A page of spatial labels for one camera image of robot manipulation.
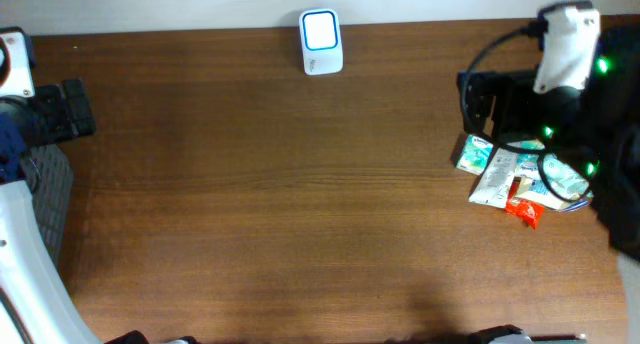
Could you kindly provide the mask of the small teal tissue pack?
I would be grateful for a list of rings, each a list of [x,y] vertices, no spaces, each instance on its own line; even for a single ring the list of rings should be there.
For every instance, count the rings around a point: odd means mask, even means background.
[[[456,168],[474,175],[481,175],[486,169],[493,145],[477,136],[468,135],[456,161]]]

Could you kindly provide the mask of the small white teal packet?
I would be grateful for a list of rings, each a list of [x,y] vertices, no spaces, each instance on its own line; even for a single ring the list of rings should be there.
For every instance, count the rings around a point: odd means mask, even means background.
[[[521,149],[527,150],[542,150],[544,144],[540,141],[527,140],[517,142],[517,145]],[[538,156],[535,154],[519,154],[516,161],[515,176],[520,178],[528,178],[532,180],[539,180],[539,170],[537,166]]]

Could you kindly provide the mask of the white cosmetic tube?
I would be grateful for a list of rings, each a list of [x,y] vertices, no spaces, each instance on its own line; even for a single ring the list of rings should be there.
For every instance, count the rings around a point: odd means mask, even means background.
[[[469,201],[504,209],[515,178],[517,159],[517,153],[499,148],[470,195]]]

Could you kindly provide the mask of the orange spaghetti pasta pack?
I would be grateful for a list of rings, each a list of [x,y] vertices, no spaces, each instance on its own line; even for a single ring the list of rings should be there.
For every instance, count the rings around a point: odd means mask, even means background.
[[[518,188],[519,182],[514,181],[510,187],[505,211],[521,219],[528,227],[536,230],[545,208],[535,202],[516,198],[515,195]]]

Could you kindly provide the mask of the cream snack bag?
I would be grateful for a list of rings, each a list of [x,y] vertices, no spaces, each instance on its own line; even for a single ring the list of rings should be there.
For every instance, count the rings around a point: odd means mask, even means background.
[[[541,180],[523,178],[514,194],[516,199],[527,200],[557,212],[575,211],[586,207],[588,199],[566,202],[553,195]]]

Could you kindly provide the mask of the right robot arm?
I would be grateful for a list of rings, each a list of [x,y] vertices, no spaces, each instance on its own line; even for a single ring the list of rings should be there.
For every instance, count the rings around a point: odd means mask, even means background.
[[[569,39],[553,53],[548,24],[530,24],[487,45],[457,76],[464,129],[482,136],[485,121],[495,147],[538,139],[538,161],[554,156],[587,182],[591,208],[619,254],[627,299],[629,342],[639,340],[639,26],[605,29]],[[497,47],[538,37],[543,53],[534,70],[479,70]]]

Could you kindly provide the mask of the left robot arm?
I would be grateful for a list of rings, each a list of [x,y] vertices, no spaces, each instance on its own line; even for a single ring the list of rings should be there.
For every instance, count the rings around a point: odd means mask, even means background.
[[[58,146],[94,134],[78,79],[35,86],[31,39],[1,31],[1,340],[95,343],[56,268],[73,173]]]

